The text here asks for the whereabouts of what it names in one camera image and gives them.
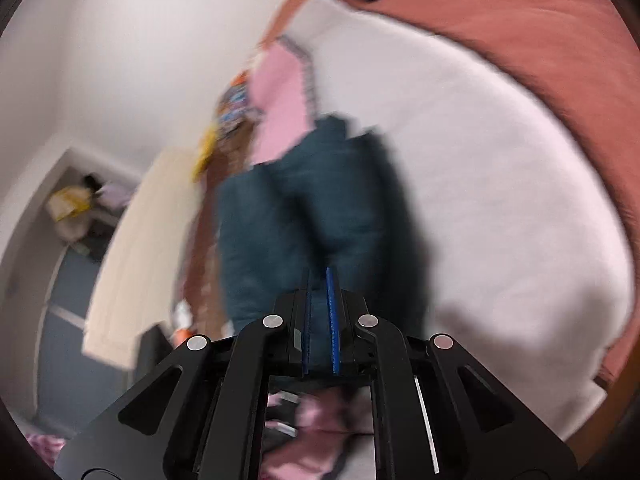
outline white blanket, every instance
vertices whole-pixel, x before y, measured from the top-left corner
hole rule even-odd
[[[426,243],[425,336],[451,334],[568,437],[604,398],[592,379],[632,303],[620,220],[569,132],[475,53],[337,0],[286,34],[319,110],[385,134]]]

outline dark green garment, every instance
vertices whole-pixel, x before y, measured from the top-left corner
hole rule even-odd
[[[420,335],[421,246],[401,185],[377,136],[347,139],[329,116],[281,160],[229,178],[218,195],[225,306],[236,332],[271,312],[309,268],[311,359],[330,364],[324,270],[369,311]]]

